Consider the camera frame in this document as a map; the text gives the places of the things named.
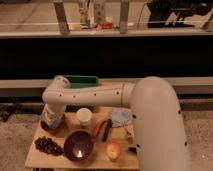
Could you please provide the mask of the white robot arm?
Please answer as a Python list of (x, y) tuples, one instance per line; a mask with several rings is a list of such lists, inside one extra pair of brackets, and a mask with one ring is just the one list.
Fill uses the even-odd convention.
[(129, 108), (139, 170), (191, 171), (180, 103), (172, 85), (162, 78), (77, 89), (67, 78), (57, 76), (42, 99), (51, 114), (70, 104)]

